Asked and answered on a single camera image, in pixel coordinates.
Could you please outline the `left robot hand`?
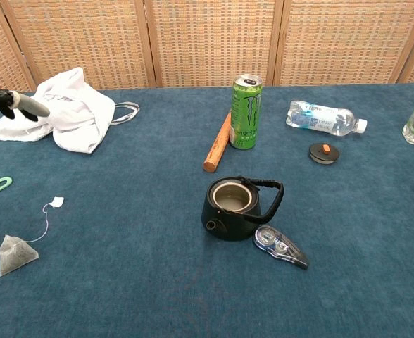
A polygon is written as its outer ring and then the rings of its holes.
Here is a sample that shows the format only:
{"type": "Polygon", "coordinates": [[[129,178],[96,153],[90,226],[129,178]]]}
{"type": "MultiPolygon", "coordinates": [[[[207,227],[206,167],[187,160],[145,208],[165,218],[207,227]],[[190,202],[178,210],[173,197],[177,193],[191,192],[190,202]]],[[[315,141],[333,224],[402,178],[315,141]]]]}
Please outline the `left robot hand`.
{"type": "Polygon", "coordinates": [[[8,89],[0,89],[0,112],[8,119],[15,118],[18,109],[28,120],[37,122],[38,117],[47,118],[50,110],[33,98],[8,89]]]}

